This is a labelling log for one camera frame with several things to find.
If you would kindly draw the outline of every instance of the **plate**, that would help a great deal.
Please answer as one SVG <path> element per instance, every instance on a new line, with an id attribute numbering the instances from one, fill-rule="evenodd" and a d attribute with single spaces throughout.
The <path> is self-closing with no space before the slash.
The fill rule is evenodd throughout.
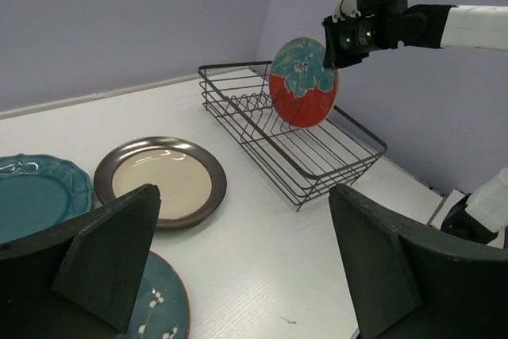
<path id="1" fill-rule="evenodd" d="M 122 339 L 186 339 L 191 316 L 182 280 L 163 258 L 150 252 L 133 315 Z"/>
<path id="2" fill-rule="evenodd" d="M 273 60 L 269 87 L 278 115 L 290 125 L 309 128 L 324 121 L 335 104 L 337 71 L 323 68 L 325 46 L 309 37 L 285 44 Z"/>
<path id="3" fill-rule="evenodd" d="M 49 155 L 0 157 L 0 243 L 87 212 L 90 178 L 74 163 Z"/>
<path id="4" fill-rule="evenodd" d="M 171 137 L 147 137 L 110 152 L 94 176 L 102 203 L 143 184 L 160 190 L 159 228 L 196 225 L 224 199 L 227 181 L 217 159 L 204 148 Z"/>

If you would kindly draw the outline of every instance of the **metal wire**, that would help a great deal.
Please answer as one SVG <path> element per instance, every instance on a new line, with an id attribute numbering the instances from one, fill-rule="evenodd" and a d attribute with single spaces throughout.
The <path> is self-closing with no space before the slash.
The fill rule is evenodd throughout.
<path id="1" fill-rule="evenodd" d="M 270 65 L 263 61 L 200 67 L 203 105 L 299 210 L 335 184 L 353 184 L 387 145 L 337 106 L 326 121 L 310 129 L 282 120 L 269 94 Z M 207 75 L 208 70 L 227 67 L 256 67 L 261 74 L 213 80 Z"/>

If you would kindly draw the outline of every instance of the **white table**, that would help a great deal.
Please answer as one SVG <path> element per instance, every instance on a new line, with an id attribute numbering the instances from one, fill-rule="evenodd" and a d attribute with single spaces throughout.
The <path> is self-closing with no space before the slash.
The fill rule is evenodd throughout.
<path id="1" fill-rule="evenodd" d="M 190 300 L 190 338 L 347 338 L 356 329 L 326 197 L 294 212 L 246 153 L 202 108 L 198 81 L 0 121 L 0 153 L 47 153 L 93 176 L 118 145 L 173 136 L 210 150 L 229 189 L 205 222 L 156 233 Z M 427 222 L 441 197 L 386 160 L 355 186 L 378 203 Z"/>

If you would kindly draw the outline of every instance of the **gray wall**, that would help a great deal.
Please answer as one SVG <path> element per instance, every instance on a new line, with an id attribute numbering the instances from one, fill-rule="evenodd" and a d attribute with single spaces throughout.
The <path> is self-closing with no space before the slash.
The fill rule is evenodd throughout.
<path id="1" fill-rule="evenodd" d="M 0 0 L 0 110 L 252 60 L 270 0 Z"/>
<path id="2" fill-rule="evenodd" d="M 506 6 L 502 0 L 410 0 Z M 324 40 L 332 0 L 271 0 L 258 57 L 289 39 Z M 474 190 L 508 164 L 508 53 L 401 48 L 340 72 L 338 104 L 390 146 L 388 157 L 440 191 Z"/>

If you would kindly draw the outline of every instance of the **wall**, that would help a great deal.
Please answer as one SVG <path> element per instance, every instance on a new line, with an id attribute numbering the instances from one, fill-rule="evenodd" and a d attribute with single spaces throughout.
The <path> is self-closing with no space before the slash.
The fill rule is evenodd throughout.
<path id="1" fill-rule="evenodd" d="M 502 0 L 410 0 L 506 5 Z M 332 0 L 271 0 L 258 57 L 297 36 L 324 40 Z M 340 72 L 338 104 L 389 145 L 388 157 L 440 191 L 471 191 L 508 164 L 508 54 L 402 48 Z"/>
<path id="2" fill-rule="evenodd" d="M 0 111 L 252 60 L 270 0 L 0 0 Z"/>

